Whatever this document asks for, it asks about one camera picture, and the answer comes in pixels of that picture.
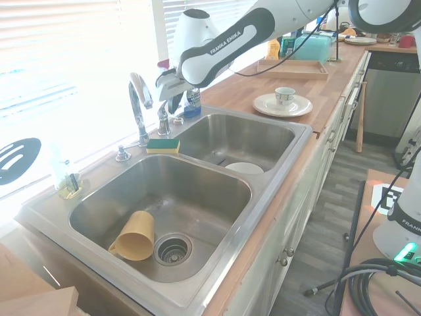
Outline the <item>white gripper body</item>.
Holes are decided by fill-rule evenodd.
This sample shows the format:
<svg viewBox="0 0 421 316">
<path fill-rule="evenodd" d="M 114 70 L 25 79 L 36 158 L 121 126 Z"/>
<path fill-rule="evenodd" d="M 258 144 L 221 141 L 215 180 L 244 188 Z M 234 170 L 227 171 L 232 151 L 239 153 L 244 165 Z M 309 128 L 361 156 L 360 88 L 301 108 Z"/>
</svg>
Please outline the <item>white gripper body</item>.
<svg viewBox="0 0 421 316">
<path fill-rule="evenodd" d="M 186 81 L 178 74 L 177 68 L 170 68 L 156 79 L 159 101 L 166 101 L 186 91 Z"/>
</svg>

